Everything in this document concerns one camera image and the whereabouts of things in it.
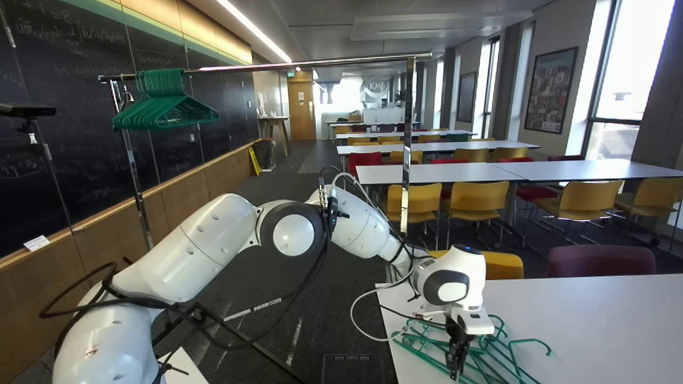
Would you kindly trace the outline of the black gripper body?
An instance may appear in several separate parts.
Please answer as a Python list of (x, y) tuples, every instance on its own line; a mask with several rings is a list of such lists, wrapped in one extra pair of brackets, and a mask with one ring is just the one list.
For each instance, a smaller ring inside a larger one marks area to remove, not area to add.
[(466, 322), (462, 317), (448, 317), (446, 332), (448, 332), (446, 370), (452, 380), (460, 380), (464, 374), (472, 337), (466, 332)]

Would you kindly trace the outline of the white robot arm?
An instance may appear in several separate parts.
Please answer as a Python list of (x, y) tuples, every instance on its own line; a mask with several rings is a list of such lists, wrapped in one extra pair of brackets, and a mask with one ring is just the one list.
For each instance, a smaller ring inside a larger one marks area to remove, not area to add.
[(404, 269), (412, 291), (446, 317), (452, 364), (464, 362), (472, 339), (494, 330), (484, 309), (482, 253), (452, 248), (431, 258), (412, 250), (381, 210), (333, 183), (304, 203), (253, 204), (240, 195), (222, 195), (137, 262), (88, 291), (59, 348), (52, 381), (155, 384), (163, 371), (153, 348), (153, 324), (163, 309), (197, 298), (251, 248), (298, 258), (319, 253), (329, 243)]

